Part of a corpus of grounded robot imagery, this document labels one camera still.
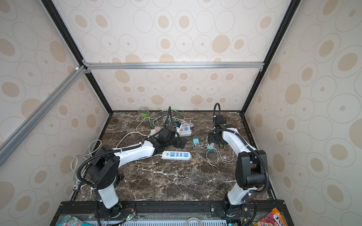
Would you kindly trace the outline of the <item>green snack bag left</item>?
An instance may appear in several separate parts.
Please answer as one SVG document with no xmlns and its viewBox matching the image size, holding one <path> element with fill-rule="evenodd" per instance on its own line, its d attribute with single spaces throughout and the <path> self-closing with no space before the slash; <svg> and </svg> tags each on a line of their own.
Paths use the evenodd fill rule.
<svg viewBox="0 0 362 226">
<path fill-rule="evenodd" d="M 57 226 L 91 226 L 91 225 L 80 220 L 77 217 L 66 215 L 59 223 L 57 223 Z"/>
</svg>

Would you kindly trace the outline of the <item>colourful snack bag right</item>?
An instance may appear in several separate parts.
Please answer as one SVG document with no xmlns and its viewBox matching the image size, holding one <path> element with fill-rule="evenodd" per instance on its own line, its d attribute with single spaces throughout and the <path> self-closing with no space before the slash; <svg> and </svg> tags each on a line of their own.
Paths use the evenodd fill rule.
<svg viewBox="0 0 362 226">
<path fill-rule="evenodd" d="M 253 222 L 253 226 L 286 226 L 287 223 L 281 212 L 274 208 L 271 212 L 258 222 Z"/>
</svg>

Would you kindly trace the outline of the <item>blue white power strip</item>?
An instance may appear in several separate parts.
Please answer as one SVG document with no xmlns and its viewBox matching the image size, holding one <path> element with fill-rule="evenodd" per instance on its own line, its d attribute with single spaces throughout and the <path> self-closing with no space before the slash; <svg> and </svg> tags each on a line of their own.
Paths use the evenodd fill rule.
<svg viewBox="0 0 362 226">
<path fill-rule="evenodd" d="M 161 157 L 163 160 L 189 161 L 192 158 L 192 155 L 190 154 L 190 152 L 164 151 Z"/>
</svg>

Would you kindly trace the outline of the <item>black alarm clock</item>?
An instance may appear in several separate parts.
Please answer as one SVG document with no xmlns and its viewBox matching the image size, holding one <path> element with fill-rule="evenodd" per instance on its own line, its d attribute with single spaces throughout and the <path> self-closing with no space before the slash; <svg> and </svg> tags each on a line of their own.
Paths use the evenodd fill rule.
<svg viewBox="0 0 362 226">
<path fill-rule="evenodd" d="M 118 175 L 118 178 L 120 181 L 122 181 L 124 179 L 124 173 L 122 170 L 118 170 L 117 175 Z"/>
</svg>

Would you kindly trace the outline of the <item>multicolour white power strip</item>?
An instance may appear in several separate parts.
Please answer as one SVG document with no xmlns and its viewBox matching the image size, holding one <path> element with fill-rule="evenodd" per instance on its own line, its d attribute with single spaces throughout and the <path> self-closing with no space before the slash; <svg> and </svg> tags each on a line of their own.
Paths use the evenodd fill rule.
<svg viewBox="0 0 362 226">
<path fill-rule="evenodd" d="M 176 131 L 179 133 L 180 137 L 189 137 L 192 135 L 192 130 L 189 126 L 176 127 Z M 149 136 L 154 135 L 154 132 L 154 129 L 152 129 Z"/>
</svg>

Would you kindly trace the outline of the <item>glass cup with green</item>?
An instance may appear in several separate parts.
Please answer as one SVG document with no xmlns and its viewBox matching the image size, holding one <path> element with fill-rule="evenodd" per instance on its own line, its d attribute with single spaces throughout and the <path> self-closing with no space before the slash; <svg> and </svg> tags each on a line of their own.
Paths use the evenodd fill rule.
<svg viewBox="0 0 362 226">
<path fill-rule="evenodd" d="M 150 110 L 148 107 L 141 107 L 138 112 L 142 120 L 150 117 Z"/>
</svg>

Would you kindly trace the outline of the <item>pink charger plug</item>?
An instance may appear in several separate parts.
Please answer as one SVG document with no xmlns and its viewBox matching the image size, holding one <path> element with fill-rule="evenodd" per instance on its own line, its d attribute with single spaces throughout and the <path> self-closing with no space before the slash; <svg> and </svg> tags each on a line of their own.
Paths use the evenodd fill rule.
<svg viewBox="0 0 362 226">
<path fill-rule="evenodd" d="M 158 133 L 160 130 L 161 130 L 160 127 L 156 127 L 156 128 L 154 129 L 154 131 L 155 131 L 154 134 Z"/>
</svg>

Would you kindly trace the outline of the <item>teal charger plug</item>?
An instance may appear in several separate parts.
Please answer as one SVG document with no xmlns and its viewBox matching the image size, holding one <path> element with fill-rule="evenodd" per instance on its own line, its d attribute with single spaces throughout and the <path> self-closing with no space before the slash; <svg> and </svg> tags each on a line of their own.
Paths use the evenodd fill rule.
<svg viewBox="0 0 362 226">
<path fill-rule="evenodd" d="M 198 145 L 198 144 L 199 144 L 199 139 L 198 139 L 198 138 L 194 138 L 194 139 L 193 139 L 193 144 L 194 144 L 194 145 Z"/>
<path fill-rule="evenodd" d="M 213 153 L 215 150 L 214 145 L 212 144 L 206 145 L 206 149 L 208 153 Z"/>
</svg>

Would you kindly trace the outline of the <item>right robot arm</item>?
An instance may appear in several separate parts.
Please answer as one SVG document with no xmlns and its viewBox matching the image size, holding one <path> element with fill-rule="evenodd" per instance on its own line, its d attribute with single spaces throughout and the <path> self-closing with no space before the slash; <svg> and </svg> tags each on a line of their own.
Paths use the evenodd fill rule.
<svg viewBox="0 0 362 226">
<path fill-rule="evenodd" d="M 251 146 L 233 125 L 226 123 L 219 103 L 214 105 L 213 130 L 208 134 L 207 143 L 219 147 L 229 145 L 237 157 L 236 184 L 226 194 L 226 209 L 240 206 L 253 194 L 267 192 L 270 177 L 265 151 Z"/>
</svg>

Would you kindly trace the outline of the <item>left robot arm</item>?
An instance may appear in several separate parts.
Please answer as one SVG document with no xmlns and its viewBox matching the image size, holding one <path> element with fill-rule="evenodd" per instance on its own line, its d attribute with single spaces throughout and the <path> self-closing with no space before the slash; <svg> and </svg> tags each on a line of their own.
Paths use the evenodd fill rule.
<svg viewBox="0 0 362 226">
<path fill-rule="evenodd" d="M 106 209 L 115 207 L 119 198 L 116 194 L 116 183 L 121 180 L 118 169 L 123 165 L 162 153 L 169 147 L 184 149 L 187 143 L 180 136 L 172 118 L 171 107 L 168 108 L 166 120 L 171 124 L 165 125 L 160 131 L 147 136 L 136 145 L 109 148 L 102 147 L 98 154 L 83 162 L 76 173 L 77 179 L 89 185 L 96 193 L 96 199 L 102 202 Z"/>
</svg>

